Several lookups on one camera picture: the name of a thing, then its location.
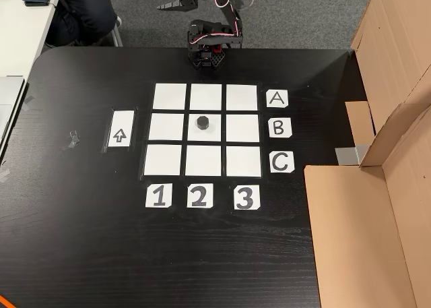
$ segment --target label card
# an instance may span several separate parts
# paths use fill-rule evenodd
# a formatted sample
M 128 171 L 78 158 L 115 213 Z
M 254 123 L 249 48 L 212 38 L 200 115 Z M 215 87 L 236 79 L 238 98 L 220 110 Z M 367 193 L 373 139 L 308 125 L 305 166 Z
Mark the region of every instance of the label card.
M 292 136 L 290 118 L 271 118 L 268 121 L 269 137 L 289 138 Z
M 261 194 L 258 185 L 239 185 L 234 190 L 236 210 L 258 210 L 261 207 Z
M 212 208 L 214 185 L 203 183 L 190 185 L 187 193 L 187 208 Z
M 269 154 L 271 173 L 292 173 L 295 170 L 294 153 L 274 151 Z
M 270 89 L 267 91 L 268 108 L 286 108 L 288 105 L 289 98 L 287 90 Z
M 145 206 L 147 208 L 169 208 L 172 206 L 172 184 L 149 185 Z
M 110 126 L 108 147 L 129 147 L 133 130 L 135 111 L 115 111 Z

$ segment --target black game piece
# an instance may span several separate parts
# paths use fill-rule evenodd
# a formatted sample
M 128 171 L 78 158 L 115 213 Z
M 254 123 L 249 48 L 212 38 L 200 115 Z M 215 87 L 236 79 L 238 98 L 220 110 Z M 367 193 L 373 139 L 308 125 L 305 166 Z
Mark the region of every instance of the black game piece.
M 206 116 L 200 116 L 197 119 L 197 126 L 199 129 L 202 129 L 203 131 L 206 130 L 209 127 L 209 120 Z

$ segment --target person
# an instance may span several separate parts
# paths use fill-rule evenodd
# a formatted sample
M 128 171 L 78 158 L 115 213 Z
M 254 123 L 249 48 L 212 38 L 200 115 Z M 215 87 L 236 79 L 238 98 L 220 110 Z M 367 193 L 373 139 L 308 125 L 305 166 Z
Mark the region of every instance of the person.
M 88 46 L 121 25 L 110 0 L 59 0 L 46 35 L 49 47 Z

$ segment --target cardboard box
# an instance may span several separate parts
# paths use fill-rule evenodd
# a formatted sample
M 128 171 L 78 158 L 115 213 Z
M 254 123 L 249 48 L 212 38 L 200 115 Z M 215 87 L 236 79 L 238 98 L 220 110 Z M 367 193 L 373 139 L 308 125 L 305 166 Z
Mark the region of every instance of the cardboard box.
M 370 0 L 352 47 L 377 135 L 348 104 L 360 167 L 304 170 L 322 308 L 431 307 L 430 15 Z

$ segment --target black table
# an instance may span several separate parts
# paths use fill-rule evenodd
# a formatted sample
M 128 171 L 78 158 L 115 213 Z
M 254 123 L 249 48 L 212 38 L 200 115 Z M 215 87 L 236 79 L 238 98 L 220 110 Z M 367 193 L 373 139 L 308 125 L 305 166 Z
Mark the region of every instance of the black table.
M 336 165 L 334 149 L 354 146 L 344 102 L 366 100 L 356 57 L 226 54 L 218 72 L 195 71 L 183 49 L 61 48 L 37 60 L 31 109 L 2 160 L 0 295 L 44 308 L 320 307 L 302 169 Z M 215 184 L 210 210 L 187 209 L 187 190 L 167 210 L 146 208 L 139 172 L 154 82 L 288 89 L 295 134 L 263 145 L 293 150 L 294 174 L 264 179 L 253 212 L 233 210 L 232 181 Z M 102 153 L 113 106 L 138 108 L 137 133 L 129 150 Z

